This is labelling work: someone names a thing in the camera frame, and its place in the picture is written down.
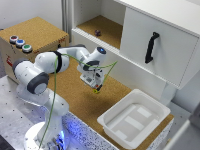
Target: small object on shelf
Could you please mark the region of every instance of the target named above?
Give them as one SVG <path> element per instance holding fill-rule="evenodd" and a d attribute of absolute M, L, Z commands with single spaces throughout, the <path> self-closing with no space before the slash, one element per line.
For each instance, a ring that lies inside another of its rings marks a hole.
<path fill-rule="evenodd" d="M 13 35 L 10 37 L 10 44 L 16 44 L 16 41 L 19 39 L 18 36 Z"/>
<path fill-rule="evenodd" d="M 32 50 L 32 46 L 31 45 L 23 45 L 22 46 L 22 52 L 23 53 L 31 53 L 33 50 Z"/>
<path fill-rule="evenodd" d="M 22 39 L 19 39 L 19 40 L 16 41 L 16 47 L 17 48 L 21 49 L 24 44 L 25 44 L 25 41 L 22 40 Z"/>
<path fill-rule="evenodd" d="M 101 36 L 101 31 L 100 30 L 95 30 L 95 35 L 96 36 Z"/>

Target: black handle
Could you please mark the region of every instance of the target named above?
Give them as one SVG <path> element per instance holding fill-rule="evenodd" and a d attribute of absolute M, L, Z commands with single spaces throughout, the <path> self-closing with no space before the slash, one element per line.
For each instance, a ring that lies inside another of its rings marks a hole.
<path fill-rule="evenodd" d="M 148 45 L 148 49 L 147 49 L 147 54 L 145 57 L 145 63 L 148 64 L 149 62 L 151 62 L 153 60 L 153 57 L 151 57 L 151 53 L 153 50 L 153 46 L 154 46 L 154 40 L 157 39 L 160 35 L 156 32 L 153 32 L 153 36 L 151 37 L 150 41 L 149 41 L 149 45 Z"/>

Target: green cable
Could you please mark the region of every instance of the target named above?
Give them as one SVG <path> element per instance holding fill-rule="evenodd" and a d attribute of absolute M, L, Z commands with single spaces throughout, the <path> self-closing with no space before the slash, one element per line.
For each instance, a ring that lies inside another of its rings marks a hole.
<path fill-rule="evenodd" d="M 69 55 L 69 54 L 62 54 L 62 55 L 67 55 L 67 56 L 69 56 L 69 57 L 72 57 L 72 58 L 75 59 L 76 61 L 78 61 L 78 62 L 80 62 L 80 63 L 82 63 L 82 64 L 84 64 L 84 65 L 86 65 L 86 66 L 88 66 L 88 67 L 92 67 L 92 68 L 107 68 L 107 67 L 112 66 L 111 69 L 108 71 L 106 77 L 104 78 L 103 83 L 106 81 L 106 79 L 107 79 L 108 75 L 110 74 L 111 70 L 113 69 L 113 67 L 117 64 L 117 61 L 116 61 L 116 62 L 114 62 L 113 64 L 110 64 L 110 65 L 108 65 L 108 66 L 104 66 L 104 67 L 94 67 L 94 66 L 90 66 L 90 65 L 88 65 L 88 64 L 85 64 L 84 62 L 82 62 L 82 61 L 76 59 L 75 57 L 73 57 L 73 56 L 71 56 L 71 55 Z M 40 142 L 39 149 L 40 149 L 41 146 L 42 146 L 42 142 L 43 142 L 43 140 L 44 140 L 44 137 L 45 137 L 45 135 L 46 135 L 47 129 L 48 129 L 48 127 L 49 127 L 49 124 L 50 124 L 50 121 L 51 121 L 52 112 L 53 112 L 53 106 L 54 106 L 55 96 L 56 96 L 56 67 L 57 67 L 57 60 L 58 60 L 58 57 L 56 57 L 55 63 L 54 63 L 54 96 L 53 96 L 53 103 L 52 103 L 52 106 L 51 106 L 51 111 L 50 111 L 50 115 L 49 115 L 49 121 L 48 121 L 48 123 L 47 123 L 47 127 L 46 127 L 46 129 L 45 129 L 45 132 L 44 132 L 44 135 L 43 135 L 43 137 L 42 137 L 42 140 L 41 140 L 41 142 Z"/>

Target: cabinet door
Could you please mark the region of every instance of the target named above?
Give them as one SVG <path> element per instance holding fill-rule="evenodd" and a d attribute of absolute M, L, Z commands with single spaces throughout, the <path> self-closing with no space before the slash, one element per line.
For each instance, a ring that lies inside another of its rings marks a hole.
<path fill-rule="evenodd" d="M 153 60 L 146 64 L 145 56 L 153 32 L 160 37 L 154 41 Z M 120 54 L 179 86 L 197 40 L 191 34 L 127 8 Z"/>

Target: brown box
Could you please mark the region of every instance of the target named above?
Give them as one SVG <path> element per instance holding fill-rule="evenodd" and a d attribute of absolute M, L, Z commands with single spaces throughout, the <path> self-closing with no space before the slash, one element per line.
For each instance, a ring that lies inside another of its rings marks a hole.
<path fill-rule="evenodd" d="M 16 45 L 10 44 L 12 35 L 25 40 L 26 44 L 32 46 L 33 51 L 26 54 L 22 52 L 22 49 L 16 48 Z M 59 46 L 69 46 L 69 35 L 39 17 L 0 31 L 0 50 L 5 71 L 16 82 L 18 81 L 13 74 L 12 65 L 17 59 L 27 58 L 34 62 L 39 53 L 55 51 Z"/>

